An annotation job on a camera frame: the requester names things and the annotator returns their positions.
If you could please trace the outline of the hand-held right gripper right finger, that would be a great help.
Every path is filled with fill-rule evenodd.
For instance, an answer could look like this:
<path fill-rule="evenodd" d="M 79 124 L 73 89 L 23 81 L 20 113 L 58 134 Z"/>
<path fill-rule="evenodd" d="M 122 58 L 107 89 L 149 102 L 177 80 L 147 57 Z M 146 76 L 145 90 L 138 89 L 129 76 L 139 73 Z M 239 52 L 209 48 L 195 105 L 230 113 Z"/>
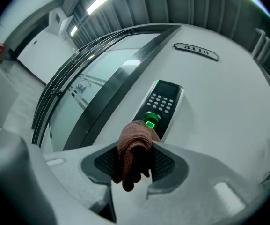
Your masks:
<path fill-rule="evenodd" d="M 269 194 L 267 185 L 212 156 L 160 142 L 154 148 L 174 166 L 158 181 L 143 178 L 132 192 L 112 186 L 118 225 L 240 225 Z"/>

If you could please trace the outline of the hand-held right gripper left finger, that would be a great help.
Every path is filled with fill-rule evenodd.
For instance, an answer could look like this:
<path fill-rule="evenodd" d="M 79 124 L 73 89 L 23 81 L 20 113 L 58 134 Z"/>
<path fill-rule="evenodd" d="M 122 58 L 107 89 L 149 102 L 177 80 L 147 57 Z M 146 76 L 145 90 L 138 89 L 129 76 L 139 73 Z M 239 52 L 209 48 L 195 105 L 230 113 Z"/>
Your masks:
<path fill-rule="evenodd" d="M 110 184 L 96 184 L 82 169 L 88 156 L 105 148 L 89 146 L 43 154 L 30 146 L 30 164 L 57 223 L 114 223 Z"/>

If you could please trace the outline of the brown cloth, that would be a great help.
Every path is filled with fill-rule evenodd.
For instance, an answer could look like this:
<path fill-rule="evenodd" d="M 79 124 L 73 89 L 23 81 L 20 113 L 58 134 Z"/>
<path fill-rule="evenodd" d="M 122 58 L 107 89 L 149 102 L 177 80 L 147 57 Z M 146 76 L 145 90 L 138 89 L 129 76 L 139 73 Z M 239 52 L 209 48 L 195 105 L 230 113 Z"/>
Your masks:
<path fill-rule="evenodd" d="M 133 121 L 122 130 L 114 156 L 113 182 L 121 183 L 124 191 L 131 192 L 141 175 L 150 177 L 150 151 L 160 138 L 154 129 L 142 121 Z"/>

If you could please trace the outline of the wall access control keypad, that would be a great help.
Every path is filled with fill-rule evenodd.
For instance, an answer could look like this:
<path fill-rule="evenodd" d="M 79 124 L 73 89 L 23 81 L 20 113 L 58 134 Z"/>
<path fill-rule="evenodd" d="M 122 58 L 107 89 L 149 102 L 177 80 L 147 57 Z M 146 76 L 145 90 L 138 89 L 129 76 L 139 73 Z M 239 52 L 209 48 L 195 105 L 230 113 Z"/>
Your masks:
<path fill-rule="evenodd" d="M 177 116 L 183 96 L 182 86 L 156 80 L 141 101 L 132 120 L 144 122 L 164 142 Z"/>

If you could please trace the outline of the frosted glass door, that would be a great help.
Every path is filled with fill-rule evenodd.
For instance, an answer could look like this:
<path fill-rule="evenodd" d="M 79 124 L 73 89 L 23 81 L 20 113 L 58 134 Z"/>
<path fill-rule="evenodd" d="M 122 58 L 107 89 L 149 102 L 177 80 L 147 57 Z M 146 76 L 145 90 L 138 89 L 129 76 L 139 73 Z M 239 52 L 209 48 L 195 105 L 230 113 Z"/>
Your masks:
<path fill-rule="evenodd" d="M 127 36 L 82 70 L 52 113 L 41 145 L 43 153 L 63 150 L 77 120 L 101 87 L 132 55 L 155 37 L 156 33 Z"/>

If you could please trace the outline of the door number plate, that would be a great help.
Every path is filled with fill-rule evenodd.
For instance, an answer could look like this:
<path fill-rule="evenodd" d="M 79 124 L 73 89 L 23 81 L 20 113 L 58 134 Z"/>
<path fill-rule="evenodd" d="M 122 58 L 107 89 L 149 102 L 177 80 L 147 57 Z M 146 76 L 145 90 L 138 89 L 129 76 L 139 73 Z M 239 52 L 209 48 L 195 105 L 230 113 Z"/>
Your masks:
<path fill-rule="evenodd" d="M 173 47 L 179 51 L 184 51 L 184 52 L 189 52 L 192 54 L 200 55 L 200 56 L 206 57 L 206 58 L 211 59 L 211 60 L 216 61 L 216 62 L 219 61 L 219 56 L 215 52 L 207 50 L 207 49 L 202 48 L 202 47 L 198 47 L 195 45 L 189 45 L 189 44 L 185 44 L 185 43 L 176 43 L 173 45 Z"/>

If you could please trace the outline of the glass door with frame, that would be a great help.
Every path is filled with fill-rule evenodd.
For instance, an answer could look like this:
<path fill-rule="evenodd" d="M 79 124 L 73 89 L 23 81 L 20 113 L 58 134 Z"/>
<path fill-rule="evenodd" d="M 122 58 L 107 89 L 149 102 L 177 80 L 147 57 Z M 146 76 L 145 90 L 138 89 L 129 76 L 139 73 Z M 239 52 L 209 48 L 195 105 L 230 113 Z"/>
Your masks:
<path fill-rule="evenodd" d="M 166 29 L 140 48 L 100 88 L 74 126 L 63 150 L 91 146 L 150 62 L 181 29 L 180 25 L 164 25 Z"/>

